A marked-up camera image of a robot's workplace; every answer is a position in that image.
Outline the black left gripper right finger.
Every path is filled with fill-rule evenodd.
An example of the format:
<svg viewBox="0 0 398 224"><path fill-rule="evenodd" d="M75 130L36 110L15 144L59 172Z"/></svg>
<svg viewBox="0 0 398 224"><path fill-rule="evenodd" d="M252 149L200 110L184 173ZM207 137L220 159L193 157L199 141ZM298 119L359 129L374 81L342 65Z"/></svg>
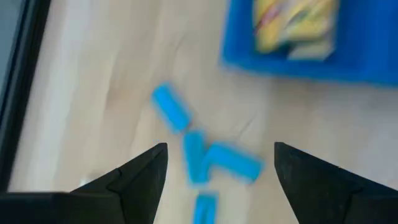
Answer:
<svg viewBox="0 0 398 224"><path fill-rule="evenodd" d="M398 190L284 142L274 144L274 167L300 224L398 224Z"/></svg>

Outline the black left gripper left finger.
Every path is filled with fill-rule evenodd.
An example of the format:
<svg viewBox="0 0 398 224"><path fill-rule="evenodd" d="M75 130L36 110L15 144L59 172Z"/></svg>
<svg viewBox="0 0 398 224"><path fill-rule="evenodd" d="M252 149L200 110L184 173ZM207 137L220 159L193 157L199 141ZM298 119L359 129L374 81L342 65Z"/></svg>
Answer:
<svg viewBox="0 0 398 224"><path fill-rule="evenodd" d="M165 184L167 143L72 191L86 201L84 224L153 224Z"/></svg>

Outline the blue plastic slotted basket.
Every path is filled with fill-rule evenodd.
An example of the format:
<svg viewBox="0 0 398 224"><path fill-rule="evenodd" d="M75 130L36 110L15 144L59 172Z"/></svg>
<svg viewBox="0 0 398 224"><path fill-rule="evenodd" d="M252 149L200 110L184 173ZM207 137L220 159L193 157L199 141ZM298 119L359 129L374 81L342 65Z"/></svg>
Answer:
<svg viewBox="0 0 398 224"><path fill-rule="evenodd" d="M289 60L288 48L254 49L254 0L230 0L222 61L257 73L398 86L398 0L340 0L335 51L324 61Z"/></svg>

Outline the yellow crayon box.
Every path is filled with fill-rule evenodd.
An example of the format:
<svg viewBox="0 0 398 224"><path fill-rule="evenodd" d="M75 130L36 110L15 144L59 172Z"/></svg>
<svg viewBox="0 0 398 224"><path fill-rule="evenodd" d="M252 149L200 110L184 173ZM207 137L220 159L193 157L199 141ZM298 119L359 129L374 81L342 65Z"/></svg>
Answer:
<svg viewBox="0 0 398 224"><path fill-rule="evenodd" d="M292 60L324 60L335 50L339 0L254 0L255 48L282 47Z"/></svg>

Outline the blue rectangular eraser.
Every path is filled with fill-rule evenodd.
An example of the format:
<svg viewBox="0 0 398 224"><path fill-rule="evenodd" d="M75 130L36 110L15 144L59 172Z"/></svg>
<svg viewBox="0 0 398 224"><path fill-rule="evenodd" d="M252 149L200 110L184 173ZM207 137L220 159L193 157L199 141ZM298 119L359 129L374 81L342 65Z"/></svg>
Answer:
<svg viewBox="0 0 398 224"><path fill-rule="evenodd" d="M206 154L204 132L198 129L186 132L182 139L182 149L190 182L208 183L208 168L203 163Z"/></svg>
<svg viewBox="0 0 398 224"><path fill-rule="evenodd" d="M184 132L192 121L192 113L170 83L154 88L151 100L171 131Z"/></svg>
<svg viewBox="0 0 398 224"><path fill-rule="evenodd" d="M248 182L255 182L264 168L264 161L232 144L217 141L206 151L201 168L206 176L212 168L220 168Z"/></svg>
<svg viewBox="0 0 398 224"><path fill-rule="evenodd" d="M216 224L217 206L217 194L198 194L193 211L193 224Z"/></svg>

